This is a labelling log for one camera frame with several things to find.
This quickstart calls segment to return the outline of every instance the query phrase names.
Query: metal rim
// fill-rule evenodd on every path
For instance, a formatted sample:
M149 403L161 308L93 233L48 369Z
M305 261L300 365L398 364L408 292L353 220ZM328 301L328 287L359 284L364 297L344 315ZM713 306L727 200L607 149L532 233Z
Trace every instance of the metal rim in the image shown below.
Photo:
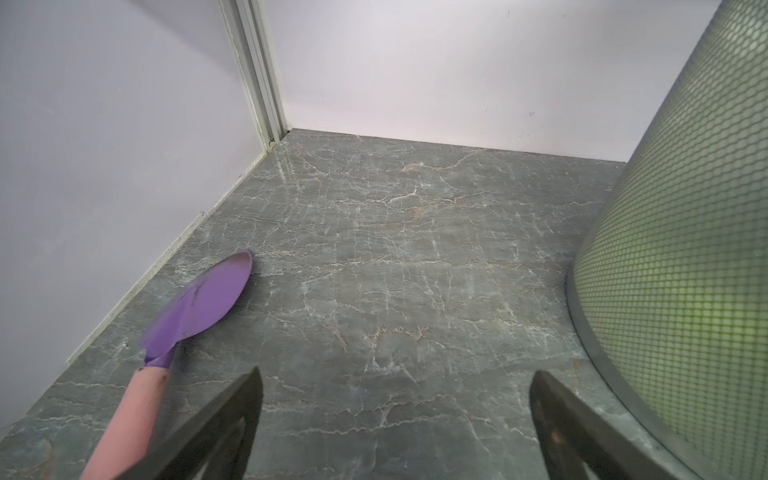
M718 469L693 445L688 443L661 419L656 412L634 391L632 386L624 379L618 368L613 364L607 353L603 350L600 340L595 336L592 327L589 326L587 317L581 308L576 291L573 268L568 272L565 282L565 297L568 301L568 311L581 344L587 351L595 368L603 377L613 393L621 400L634 418L667 450L672 452L684 465L697 473L705 480L733 480L728 473Z

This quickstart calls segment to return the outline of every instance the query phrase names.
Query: marble floor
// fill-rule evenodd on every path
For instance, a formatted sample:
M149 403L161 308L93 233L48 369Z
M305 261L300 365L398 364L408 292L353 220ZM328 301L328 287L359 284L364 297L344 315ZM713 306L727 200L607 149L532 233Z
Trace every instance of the marble floor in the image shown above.
M681 478L574 333L564 275L623 164L292 131L0 442L0 477L77 478L174 293L240 248L238 304L172 365L159 439L259 366L246 478L546 478L546 369Z

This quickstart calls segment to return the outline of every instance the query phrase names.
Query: wire mesh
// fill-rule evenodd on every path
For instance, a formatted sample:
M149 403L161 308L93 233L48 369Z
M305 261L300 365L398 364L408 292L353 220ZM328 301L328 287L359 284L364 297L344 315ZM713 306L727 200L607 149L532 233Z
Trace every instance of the wire mesh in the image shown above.
M603 350L672 432L767 480L767 1L720 6L574 281Z

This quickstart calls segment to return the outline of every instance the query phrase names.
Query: pink trowel handle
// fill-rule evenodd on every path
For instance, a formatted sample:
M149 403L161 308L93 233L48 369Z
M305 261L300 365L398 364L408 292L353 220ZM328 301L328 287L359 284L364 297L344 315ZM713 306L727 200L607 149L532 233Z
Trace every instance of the pink trowel handle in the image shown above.
M169 378L158 366L136 370L80 480L112 480L144 457Z

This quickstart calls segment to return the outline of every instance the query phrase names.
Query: metal door frame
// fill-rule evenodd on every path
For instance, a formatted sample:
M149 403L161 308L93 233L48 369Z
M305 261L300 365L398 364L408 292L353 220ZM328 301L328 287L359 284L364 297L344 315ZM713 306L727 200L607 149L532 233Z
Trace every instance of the metal door frame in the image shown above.
M288 133L259 0L219 0L259 134L271 150Z

